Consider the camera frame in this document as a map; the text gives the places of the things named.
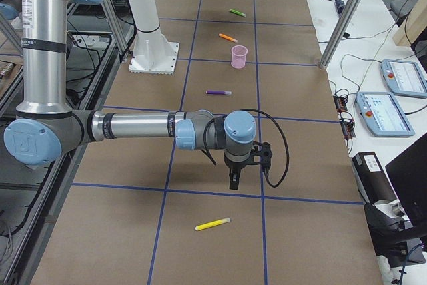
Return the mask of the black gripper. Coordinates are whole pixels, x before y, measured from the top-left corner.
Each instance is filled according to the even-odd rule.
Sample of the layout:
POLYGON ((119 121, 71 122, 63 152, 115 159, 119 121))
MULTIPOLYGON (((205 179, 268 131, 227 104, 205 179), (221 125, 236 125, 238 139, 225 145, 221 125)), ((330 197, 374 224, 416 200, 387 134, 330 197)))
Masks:
POLYGON ((237 190, 239 188, 241 171, 252 162, 251 158, 235 161, 225 155, 224 162, 229 168, 229 189, 237 190))

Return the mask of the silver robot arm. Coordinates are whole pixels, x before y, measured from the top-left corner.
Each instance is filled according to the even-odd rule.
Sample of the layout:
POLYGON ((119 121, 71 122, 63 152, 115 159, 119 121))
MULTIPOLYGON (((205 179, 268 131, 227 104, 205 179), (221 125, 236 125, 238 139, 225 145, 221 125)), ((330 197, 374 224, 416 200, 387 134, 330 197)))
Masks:
POLYGON ((171 137, 178 148, 223 150, 230 188, 254 164, 256 123, 246 111, 214 117, 208 111, 118 114, 74 110, 66 102, 67 5, 70 1, 22 0, 23 101, 5 130, 7 151, 28 165, 52 162, 94 141, 171 137))

